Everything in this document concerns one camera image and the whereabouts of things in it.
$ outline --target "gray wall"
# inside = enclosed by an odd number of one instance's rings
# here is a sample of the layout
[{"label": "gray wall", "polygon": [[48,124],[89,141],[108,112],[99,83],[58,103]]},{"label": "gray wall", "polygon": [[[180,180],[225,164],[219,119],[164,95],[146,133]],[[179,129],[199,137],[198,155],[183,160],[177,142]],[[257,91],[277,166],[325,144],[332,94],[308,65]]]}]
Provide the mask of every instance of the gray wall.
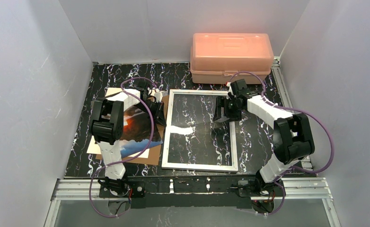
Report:
[{"label": "gray wall", "polygon": [[0,226],[43,226],[91,69],[58,0],[0,0]]},{"label": "gray wall", "polygon": [[189,61],[200,32],[268,33],[279,56],[309,0],[60,0],[92,61]]},{"label": "gray wall", "polygon": [[[335,158],[328,180],[343,226],[370,226],[370,1],[311,1],[281,56],[295,107],[329,127]],[[314,166],[329,156],[315,125]]]}]

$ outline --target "pink toolbox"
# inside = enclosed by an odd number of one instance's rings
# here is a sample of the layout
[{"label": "pink toolbox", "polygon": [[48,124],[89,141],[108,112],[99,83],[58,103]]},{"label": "pink toolbox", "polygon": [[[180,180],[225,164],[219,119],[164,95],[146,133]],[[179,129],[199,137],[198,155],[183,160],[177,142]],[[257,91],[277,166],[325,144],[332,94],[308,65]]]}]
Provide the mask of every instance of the pink toolbox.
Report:
[{"label": "pink toolbox", "polygon": [[[274,60],[267,34],[196,33],[191,47],[192,81],[201,84],[225,84],[239,71],[250,71],[265,79]],[[248,84],[259,84],[249,74]]]}]

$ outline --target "purple cable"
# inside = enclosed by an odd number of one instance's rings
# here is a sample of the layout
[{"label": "purple cable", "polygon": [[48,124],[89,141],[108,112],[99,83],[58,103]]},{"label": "purple cable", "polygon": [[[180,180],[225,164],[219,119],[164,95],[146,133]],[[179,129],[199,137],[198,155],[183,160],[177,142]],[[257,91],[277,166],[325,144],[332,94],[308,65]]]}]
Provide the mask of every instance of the purple cable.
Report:
[{"label": "purple cable", "polygon": [[[326,126],[324,126],[324,124],[318,119],[318,118],[316,118],[315,116],[313,116],[311,113],[309,113],[309,112],[307,112],[307,111],[304,111],[304,110],[300,110],[300,109],[295,109],[295,108],[291,108],[291,107],[284,107],[284,106],[279,106],[279,105],[276,105],[276,104],[274,104],[274,103],[272,103],[272,102],[270,102],[265,96],[264,96],[264,94],[265,94],[265,92],[266,92],[266,84],[265,84],[265,82],[264,81],[262,81],[262,79],[260,79],[260,77],[258,77],[256,74],[254,74],[254,73],[252,73],[252,72],[247,72],[247,71],[240,71],[240,72],[237,72],[237,73],[235,73],[234,75],[232,75],[232,77],[229,79],[229,82],[231,82],[232,81],[232,79],[236,76],[236,75],[238,75],[239,73],[247,73],[247,74],[250,74],[250,75],[252,75],[252,76],[254,76],[254,77],[256,77],[259,81],[260,81],[260,83],[262,84],[262,87],[263,87],[263,91],[262,91],[262,93],[261,93],[261,96],[262,96],[262,98],[263,98],[263,100],[266,102],[266,103],[268,103],[269,105],[271,105],[271,106],[273,106],[274,108],[277,108],[277,109],[283,109],[283,110],[289,110],[289,111],[296,111],[296,112],[300,112],[300,113],[303,113],[303,114],[306,114],[306,115],[308,115],[309,117],[311,117],[313,120],[315,120],[322,128],[323,128],[323,130],[326,132],[326,134],[327,134],[327,137],[328,137],[328,140],[330,141],[330,158],[329,158],[329,160],[328,160],[328,162],[327,162],[327,164],[323,167],[323,168],[321,168],[321,169],[318,169],[318,170],[306,170],[306,169],[303,169],[303,168],[301,168],[301,167],[298,167],[298,166],[292,166],[291,168],[293,168],[293,169],[297,169],[297,170],[300,170],[300,171],[302,171],[302,172],[305,172],[305,173],[309,173],[309,174],[317,174],[317,173],[320,173],[320,172],[323,172],[323,171],[325,171],[330,165],[331,165],[331,163],[333,162],[333,159],[334,159],[334,140],[333,140],[333,137],[331,136],[331,134],[330,134],[330,131],[327,129],[327,127]],[[280,176],[278,176],[278,177],[276,177],[275,179],[274,179],[274,184],[276,184],[277,186],[279,186],[280,188],[281,188],[281,190],[282,190],[282,194],[283,194],[283,196],[282,196],[282,200],[281,200],[281,203],[280,203],[280,205],[275,209],[275,210],[273,210],[273,212],[270,212],[270,213],[267,213],[267,215],[273,215],[273,214],[275,214],[275,213],[277,213],[280,209],[281,209],[281,207],[282,207],[282,205],[284,204],[284,201],[285,201],[285,189],[284,189],[284,187],[281,185],[281,184],[279,184],[277,181],[284,175],[284,174],[286,174],[288,171],[285,171],[282,175],[280,175]]]},{"label": "purple cable", "polygon": [[128,80],[126,80],[126,81],[124,81],[124,82],[122,82],[122,83],[121,83],[121,89],[122,89],[122,91],[123,91],[125,94],[127,94],[127,95],[129,95],[129,96],[132,96],[132,97],[134,97],[134,98],[136,98],[140,103],[142,103],[142,105],[144,105],[144,106],[145,106],[146,111],[148,112],[148,114],[149,114],[149,116],[150,116],[151,134],[150,134],[150,138],[149,138],[149,141],[148,141],[148,143],[147,143],[146,147],[145,147],[145,148],[144,148],[144,149],[143,149],[139,154],[137,154],[137,155],[135,155],[134,157],[132,157],[132,158],[130,158],[130,159],[127,159],[127,160],[125,160],[125,161],[124,161],[124,160],[121,160],[121,161],[117,161],[117,162],[112,162],[112,163],[110,163],[110,164],[105,164],[105,166],[103,166],[103,167],[101,167],[100,169],[96,170],[96,171],[94,172],[94,174],[92,175],[92,178],[91,178],[91,180],[90,180],[90,186],[89,186],[89,201],[90,201],[90,204],[92,205],[93,209],[96,211],[96,213],[97,213],[97,214],[99,214],[99,215],[101,215],[101,216],[103,216],[103,217],[106,217],[106,218],[116,218],[116,217],[118,217],[118,216],[123,215],[123,214],[124,214],[126,211],[128,211],[128,210],[126,210],[125,212],[123,212],[122,214],[119,214],[119,215],[105,215],[105,214],[103,214],[103,213],[101,213],[100,211],[98,211],[98,210],[97,210],[97,208],[95,207],[95,205],[94,205],[94,203],[93,203],[93,201],[92,201],[92,183],[93,183],[93,180],[94,180],[95,176],[96,176],[98,173],[100,173],[100,171],[101,171],[101,170],[105,169],[107,166],[112,166],[112,165],[116,165],[116,164],[119,164],[119,163],[129,162],[129,161],[134,160],[135,158],[139,157],[140,155],[142,155],[142,154],[146,151],[146,149],[149,147],[149,145],[150,145],[150,143],[151,143],[151,140],[153,139],[153,133],[154,133],[154,121],[153,121],[153,115],[151,114],[150,109],[148,108],[148,106],[146,105],[146,103],[145,103],[145,102],[143,102],[140,98],[138,98],[136,95],[133,95],[132,93],[129,93],[129,92],[125,91],[125,89],[123,88],[123,85],[124,85],[124,84],[126,84],[126,83],[128,83],[129,81],[132,81],[132,80],[134,80],[134,79],[145,79],[145,80],[147,80],[147,81],[151,82],[154,88],[156,88],[157,86],[153,83],[153,81],[151,81],[150,79],[145,78],[145,77],[136,77],[136,78],[131,78],[131,79],[128,79]]}]

